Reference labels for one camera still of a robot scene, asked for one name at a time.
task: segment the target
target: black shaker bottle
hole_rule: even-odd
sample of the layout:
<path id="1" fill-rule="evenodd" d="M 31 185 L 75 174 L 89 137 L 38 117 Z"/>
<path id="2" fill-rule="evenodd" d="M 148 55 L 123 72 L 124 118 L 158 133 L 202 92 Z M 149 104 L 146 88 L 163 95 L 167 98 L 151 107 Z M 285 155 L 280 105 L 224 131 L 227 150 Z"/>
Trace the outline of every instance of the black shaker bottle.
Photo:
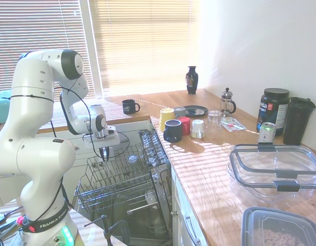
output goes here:
<path id="1" fill-rule="evenodd" d="M 305 133 L 309 117 L 315 104 L 309 98 L 291 97 L 285 125 L 283 143 L 286 145 L 300 145 Z"/>

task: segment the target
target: window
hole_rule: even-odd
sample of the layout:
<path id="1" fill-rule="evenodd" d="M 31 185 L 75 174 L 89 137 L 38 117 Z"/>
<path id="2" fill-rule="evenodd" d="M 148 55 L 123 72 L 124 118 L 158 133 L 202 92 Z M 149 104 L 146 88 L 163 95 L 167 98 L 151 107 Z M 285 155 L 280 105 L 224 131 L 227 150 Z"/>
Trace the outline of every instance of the window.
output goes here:
<path id="1" fill-rule="evenodd" d="M 199 0 L 89 0 L 105 95 L 185 90 Z"/>
<path id="2" fill-rule="evenodd" d="M 11 88 L 22 53 L 72 49 L 84 60 L 88 97 L 95 97 L 92 72 L 78 0 L 0 1 L 0 90 Z M 58 100 L 60 90 L 55 90 Z"/>

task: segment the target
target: cereal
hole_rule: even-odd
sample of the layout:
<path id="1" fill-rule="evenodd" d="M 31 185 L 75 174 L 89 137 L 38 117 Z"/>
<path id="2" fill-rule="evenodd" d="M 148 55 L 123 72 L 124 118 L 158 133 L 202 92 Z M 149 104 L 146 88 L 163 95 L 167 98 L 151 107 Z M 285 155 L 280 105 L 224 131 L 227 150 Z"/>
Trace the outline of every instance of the cereal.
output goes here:
<path id="1" fill-rule="evenodd" d="M 253 236 L 255 242 L 263 238 L 264 246 L 307 246 L 288 233 L 274 232 L 262 228 L 256 229 Z"/>

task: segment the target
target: black mug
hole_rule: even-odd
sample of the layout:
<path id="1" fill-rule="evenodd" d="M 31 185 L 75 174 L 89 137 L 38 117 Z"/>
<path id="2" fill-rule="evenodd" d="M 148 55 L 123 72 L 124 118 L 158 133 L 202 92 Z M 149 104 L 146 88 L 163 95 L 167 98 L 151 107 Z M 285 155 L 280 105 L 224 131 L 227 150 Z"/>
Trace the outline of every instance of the black mug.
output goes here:
<path id="1" fill-rule="evenodd" d="M 124 114 L 134 114 L 141 109 L 141 106 L 135 103 L 132 99 L 127 99 L 122 101 L 122 110 Z"/>
<path id="2" fill-rule="evenodd" d="M 165 122 L 163 139 L 167 142 L 179 142 L 182 140 L 182 122 L 177 119 L 170 119 Z"/>

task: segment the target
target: protein powder container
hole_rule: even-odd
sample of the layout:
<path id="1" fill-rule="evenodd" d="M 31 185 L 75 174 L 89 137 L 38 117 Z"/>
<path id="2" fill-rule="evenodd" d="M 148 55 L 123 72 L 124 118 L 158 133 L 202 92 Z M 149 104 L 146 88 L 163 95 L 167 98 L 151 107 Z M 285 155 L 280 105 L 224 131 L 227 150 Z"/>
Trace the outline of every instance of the protein powder container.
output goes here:
<path id="1" fill-rule="evenodd" d="M 276 136 L 282 135 L 289 103 L 288 90 L 279 88 L 265 89 L 260 101 L 257 131 L 260 131 L 262 123 L 271 122 L 276 125 Z"/>

